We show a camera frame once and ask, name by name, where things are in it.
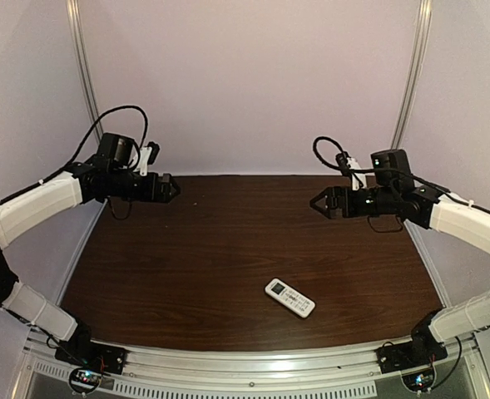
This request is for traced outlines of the white remote control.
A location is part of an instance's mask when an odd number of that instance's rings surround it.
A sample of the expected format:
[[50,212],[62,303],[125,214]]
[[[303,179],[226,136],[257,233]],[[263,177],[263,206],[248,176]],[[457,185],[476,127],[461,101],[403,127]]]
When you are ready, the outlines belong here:
[[300,318],[307,318],[315,309],[315,302],[278,278],[265,286],[265,293]]

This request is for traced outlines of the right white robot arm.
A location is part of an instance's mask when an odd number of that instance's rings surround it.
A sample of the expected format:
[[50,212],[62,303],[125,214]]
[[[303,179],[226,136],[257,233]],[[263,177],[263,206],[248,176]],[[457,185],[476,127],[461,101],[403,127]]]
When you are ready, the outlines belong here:
[[[447,188],[413,175],[404,150],[371,155],[372,168],[357,169],[344,150],[331,167],[351,180],[349,186],[327,187],[309,206],[328,219],[392,215],[423,228],[453,236],[490,255],[490,211],[460,198]],[[490,290],[459,305],[430,313],[411,332],[408,350],[423,362],[444,357],[450,338],[490,328]]]

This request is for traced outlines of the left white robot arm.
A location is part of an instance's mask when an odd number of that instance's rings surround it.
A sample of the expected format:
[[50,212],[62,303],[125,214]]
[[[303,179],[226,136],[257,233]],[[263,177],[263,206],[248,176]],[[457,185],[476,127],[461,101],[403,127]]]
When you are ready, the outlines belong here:
[[90,201],[118,198],[131,204],[167,204],[181,189],[170,174],[148,170],[160,147],[140,147],[132,138],[106,133],[85,162],[70,161],[30,188],[0,201],[0,308],[40,328],[61,343],[77,343],[83,326],[75,317],[22,283],[3,251],[42,222]]

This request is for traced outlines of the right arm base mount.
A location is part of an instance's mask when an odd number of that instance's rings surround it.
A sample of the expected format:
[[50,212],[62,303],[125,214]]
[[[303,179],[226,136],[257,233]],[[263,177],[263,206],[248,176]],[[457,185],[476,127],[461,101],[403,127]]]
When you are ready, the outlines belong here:
[[414,341],[385,342],[375,354],[382,374],[399,372],[403,386],[417,395],[433,390],[437,384],[435,363],[448,357],[440,344],[427,349]]

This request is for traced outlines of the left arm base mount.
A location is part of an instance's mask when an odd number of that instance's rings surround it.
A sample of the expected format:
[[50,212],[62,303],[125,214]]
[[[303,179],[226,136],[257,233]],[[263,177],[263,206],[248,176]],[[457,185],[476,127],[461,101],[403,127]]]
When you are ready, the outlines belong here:
[[103,388],[113,376],[121,375],[126,364],[123,347],[91,342],[85,357],[68,349],[66,344],[57,343],[54,350],[56,360],[74,366],[68,373],[67,384],[75,395],[82,397]]

